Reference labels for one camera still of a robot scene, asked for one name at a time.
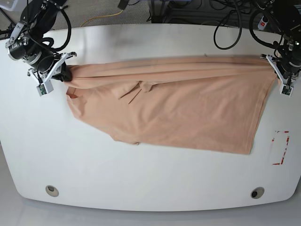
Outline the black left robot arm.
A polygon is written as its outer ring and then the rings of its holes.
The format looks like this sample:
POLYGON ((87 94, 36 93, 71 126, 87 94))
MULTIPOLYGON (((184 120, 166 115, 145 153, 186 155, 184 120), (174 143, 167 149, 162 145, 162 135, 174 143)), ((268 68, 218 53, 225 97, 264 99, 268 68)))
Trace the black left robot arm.
POLYGON ((296 78, 301 71, 301 15, 296 8, 298 0, 253 0, 255 10, 249 19, 249 31, 254 40, 280 54, 275 57, 276 66, 284 79, 296 78), (281 42, 267 43, 253 32, 253 21, 258 14, 271 23, 276 33, 284 39, 281 42))

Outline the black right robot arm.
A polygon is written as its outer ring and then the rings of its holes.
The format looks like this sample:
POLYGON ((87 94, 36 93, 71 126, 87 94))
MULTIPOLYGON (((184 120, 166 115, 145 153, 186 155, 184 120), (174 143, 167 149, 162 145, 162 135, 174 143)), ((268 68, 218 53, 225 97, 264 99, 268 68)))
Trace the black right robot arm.
POLYGON ((65 0, 33 0, 26 3, 20 21, 13 29, 6 43, 8 55, 13 60, 22 59, 31 66, 27 75, 42 83, 42 76, 54 67, 61 57, 59 52, 67 47, 71 39, 71 22, 65 12, 65 0), (67 23, 68 32, 64 44, 54 48, 54 39, 44 37, 55 24, 61 13, 67 23))

